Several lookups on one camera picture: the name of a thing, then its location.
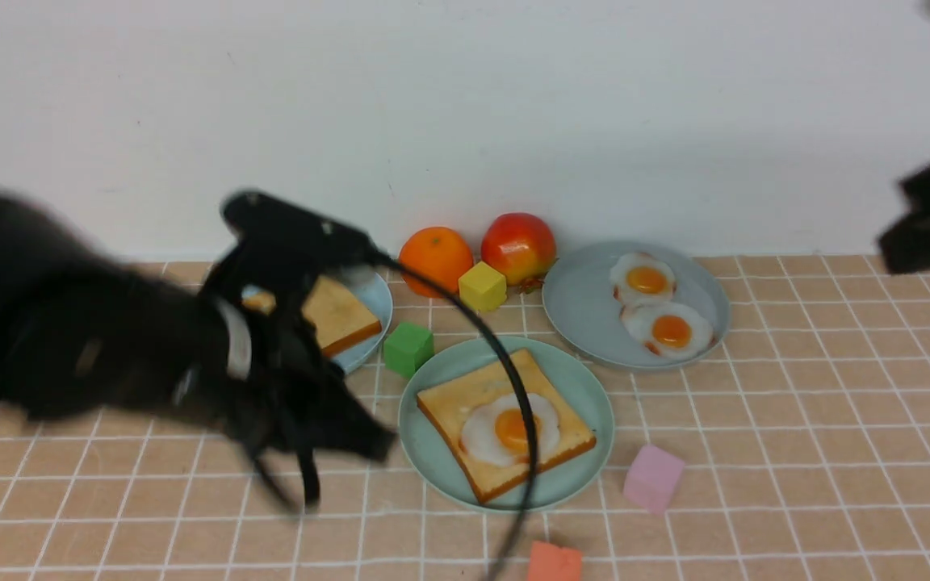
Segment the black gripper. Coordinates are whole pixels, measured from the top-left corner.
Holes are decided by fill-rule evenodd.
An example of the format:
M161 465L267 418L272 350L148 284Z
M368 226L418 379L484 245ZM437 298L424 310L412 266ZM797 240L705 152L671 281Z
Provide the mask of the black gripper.
M302 312L320 281L304 255L244 236L195 297L197 375L191 401L206 424L261 470L270 452L351 454L384 464L398 433L365 409Z

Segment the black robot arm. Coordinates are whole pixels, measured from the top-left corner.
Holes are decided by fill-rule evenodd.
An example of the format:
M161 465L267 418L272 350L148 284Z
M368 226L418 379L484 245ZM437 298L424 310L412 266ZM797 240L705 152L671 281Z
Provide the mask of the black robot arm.
M397 433L322 353L300 303L315 277L278 267L287 297L247 308L217 267L195 293L96 253L33 203L0 189L0 402L30 422L100 408L221 433L246 457L314 451L383 462Z

